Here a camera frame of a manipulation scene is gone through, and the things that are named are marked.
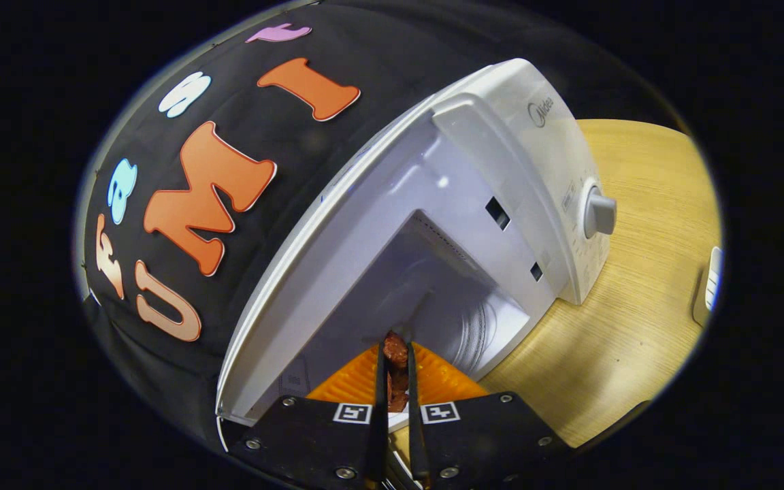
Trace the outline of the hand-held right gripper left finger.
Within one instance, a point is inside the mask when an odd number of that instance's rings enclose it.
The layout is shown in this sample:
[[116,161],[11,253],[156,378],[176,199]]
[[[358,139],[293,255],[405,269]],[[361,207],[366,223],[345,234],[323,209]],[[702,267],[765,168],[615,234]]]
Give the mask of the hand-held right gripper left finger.
[[231,424],[228,454],[286,489],[376,489],[388,455],[383,345],[367,351],[367,403],[282,396],[252,426]]

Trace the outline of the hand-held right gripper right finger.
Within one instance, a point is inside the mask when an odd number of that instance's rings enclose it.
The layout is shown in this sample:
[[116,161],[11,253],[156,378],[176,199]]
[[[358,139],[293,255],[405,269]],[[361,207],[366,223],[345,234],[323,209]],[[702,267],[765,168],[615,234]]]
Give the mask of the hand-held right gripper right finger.
[[560,466],[572,448],[514,391],[420,401],[435,376],[408,344],[410,473],[423,488],[522,488]]

